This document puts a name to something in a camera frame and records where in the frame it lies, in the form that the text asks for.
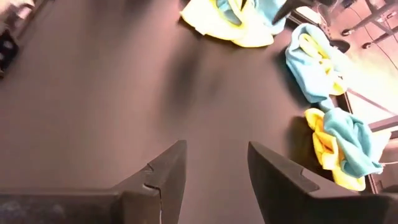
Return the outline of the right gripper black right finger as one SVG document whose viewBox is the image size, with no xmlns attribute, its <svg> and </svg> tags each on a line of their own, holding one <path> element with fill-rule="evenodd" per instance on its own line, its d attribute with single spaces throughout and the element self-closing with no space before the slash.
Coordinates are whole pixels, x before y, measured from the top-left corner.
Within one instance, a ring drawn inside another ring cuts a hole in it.
<svg viewBox="0 0 398 224">
<path fill-rule="evenodd" d="M 398 224 L 398 194 L 357 194 L 255 141 L 248 167 L 265 224 Z"/>
</svg>

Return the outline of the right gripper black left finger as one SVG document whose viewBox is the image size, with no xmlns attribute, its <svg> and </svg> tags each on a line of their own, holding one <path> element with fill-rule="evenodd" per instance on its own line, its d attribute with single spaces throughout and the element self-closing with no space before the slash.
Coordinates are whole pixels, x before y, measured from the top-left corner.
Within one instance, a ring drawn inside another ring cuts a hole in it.
<svg viewBox="0 0 398 224">
<path fill-rule="evenodd" d="M 107 188 L 0 189 L 0 224 L 178 224 L 187 142 Z"/>
</svg>

